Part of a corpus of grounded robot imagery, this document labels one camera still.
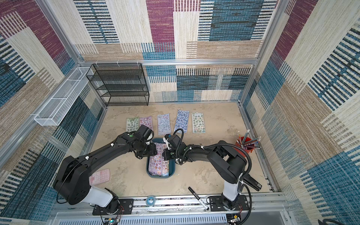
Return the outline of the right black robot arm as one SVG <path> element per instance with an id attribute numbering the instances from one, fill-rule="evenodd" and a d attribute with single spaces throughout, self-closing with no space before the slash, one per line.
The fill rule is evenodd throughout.
<path id="1" fill-rule="evenodd" d="M 182 138 L 174 135 L 165 135 L 163 141 L 166 144 L 164 160 L 174 159 L 180 165 L 186 162 L 204 161 L 209 162 L 224 180 L 222 200 L 224 208 L 233 210 L 239 199 L 239 183 L 249 174 L 252 161 L 247 152 L 242 148 L 219 141 L 216 144 L 202 146 L 185 144 Z"/>

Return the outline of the blue tape roll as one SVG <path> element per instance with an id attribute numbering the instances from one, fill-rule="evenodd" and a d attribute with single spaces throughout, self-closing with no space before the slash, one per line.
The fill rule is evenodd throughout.
<path id="1" fill-rule="evenodd" d="M 156 202 L 155 196 L 148 196 L 145 200 L 147 207 L 153 207 L 155 205 L 155 202 Z"/>

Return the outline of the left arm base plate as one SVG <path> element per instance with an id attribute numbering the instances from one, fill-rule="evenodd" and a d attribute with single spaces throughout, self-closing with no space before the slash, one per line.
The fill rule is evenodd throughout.
<path id="1" fill-rule="evenodd" d="M 133 209 L 134 199 L 113 199 L 106 207 L 95 205 L 93 216 L 119 216 L 130 215 Z"/>

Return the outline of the light blue sticker sheet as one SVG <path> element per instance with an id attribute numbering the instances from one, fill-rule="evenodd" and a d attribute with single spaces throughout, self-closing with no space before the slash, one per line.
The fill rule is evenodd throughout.
<path id="1" fill-rule="evenodd" d="M 162 114 L 157 116 L 158 134 L 166 135 L 171 133 L 170 115 Z"/>

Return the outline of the pink calculator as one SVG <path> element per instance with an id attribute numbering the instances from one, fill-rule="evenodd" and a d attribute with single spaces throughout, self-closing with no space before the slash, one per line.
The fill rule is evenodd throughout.
<path id="1" fill-rule="evenodd" d="M 89 184 L 91 186 L 94 186 L 94 185 L 98 185 L 101 183 L 105 183 L 105 182 L 110 181 L 110 177 L 111 177 L 111 175 L 110 175 L 109 169 L 96 171 L 89 177 Z"/>

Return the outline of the teal plastic storage box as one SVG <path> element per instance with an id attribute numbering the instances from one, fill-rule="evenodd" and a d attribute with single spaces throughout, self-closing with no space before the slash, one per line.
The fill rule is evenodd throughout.
<path id="1" fill-rule="evenodd" d="M 147 158 L 146 172 L 152 178 L 167 179 L 175 173 L 175 161 L 164 159 L 163 153 L 168 147 L 163 139 L 154 138 L 152 143 L 156 145 L 157 155 Z"/>

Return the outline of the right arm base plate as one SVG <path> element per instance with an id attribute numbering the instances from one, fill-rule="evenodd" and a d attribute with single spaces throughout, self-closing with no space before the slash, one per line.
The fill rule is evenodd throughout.
<path id="1" fill-rule="evenodd" d="M 224 201 L 223 196 L 207 197 L 211 212 L 249 210 L 249 200 L 245 195 L 238 195 L 235 200 L 235 202 Z"/>

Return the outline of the lilac character sticker sheet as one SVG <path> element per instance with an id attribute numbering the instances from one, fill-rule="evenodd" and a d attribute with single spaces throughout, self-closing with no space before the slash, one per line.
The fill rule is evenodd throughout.
<path id="1" fill-rule="evenodd" d="M 167 148 L 164 143 L 155 143 L 157 155 L 149 157 L 148 172 L 152 176 L 169 176 L 169 161 L 164 161 L 162 153 Z"/>

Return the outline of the pink purple sticker sheet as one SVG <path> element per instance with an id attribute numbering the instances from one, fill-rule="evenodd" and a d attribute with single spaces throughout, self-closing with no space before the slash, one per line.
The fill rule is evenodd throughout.
<path id="1" fill-rule="evenodd" d="M 145 125 L 146 127 L 150 128 L 151 130 L 154 130 L 151 116 L 139 118 L 139 122 L 140 122 L 140 126 Z"/>

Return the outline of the black marker pen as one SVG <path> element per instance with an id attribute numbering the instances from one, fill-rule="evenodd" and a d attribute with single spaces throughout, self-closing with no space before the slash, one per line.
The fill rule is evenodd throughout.
<path id="1" fill-rule="evenodd" d="M 188 190 L 198 200 L 198 202 L 204 207 L 205 211 L 208 211 L 210 209 L 208 207 L 208 205 L 201 199 L 201 197 L 191 187 L 188 187 Z"/>

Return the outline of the white green frog sticker sheet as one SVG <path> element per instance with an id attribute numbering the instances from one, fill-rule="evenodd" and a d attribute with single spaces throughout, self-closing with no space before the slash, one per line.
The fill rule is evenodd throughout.
<path id="1" fill-rule="evenodd" d="M 201 112 L 192 112 L 192 131 L 195 134 L 202 134 L 206 132 L 204 115 Z"/>

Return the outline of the red pencil cup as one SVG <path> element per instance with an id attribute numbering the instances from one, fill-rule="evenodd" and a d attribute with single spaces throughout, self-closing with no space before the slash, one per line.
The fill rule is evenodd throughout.
<path id="1" fill-rule="evenodd" d="M 235 145 L 242 148 L 247 153 L 252 153 L 256 149 L 260 149 L 261 137 L 250 138 L 250 129 L 248 129 L 244 135 L 239 133 L 239 138 L 237 139 Z"/>

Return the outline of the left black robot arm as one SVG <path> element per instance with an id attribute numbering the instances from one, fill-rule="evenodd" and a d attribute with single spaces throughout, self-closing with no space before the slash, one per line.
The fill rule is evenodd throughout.
<path id="1" fill-rule="evenodd" d="M 66 203 L 75 205 L 89 203 L 107 214 L 120 209 L 118 196 L 108 190 L 93 187 L 90 177 L 102 166 L 126 153 L 132 152 L 137 159 L 155 156 L 156 145 L 152 143 L 154 132 L 142 125 L 137 131 L 125 132 L 109 144 L 86 155 L 66 157 L 57 172 L 53 188 Z"/>

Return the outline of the penguin sticker sheet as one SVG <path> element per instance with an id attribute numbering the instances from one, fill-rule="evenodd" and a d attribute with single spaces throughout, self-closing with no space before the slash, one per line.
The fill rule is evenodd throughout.
<path id="1" fill-rule="evenodd" d="M 189 111 L 178 110 L 175 128 L 174 128 L 175 131 L 181 128 L 183 129 L 184 133 L 187 132 L 189 114 L 190 114 Z"/>

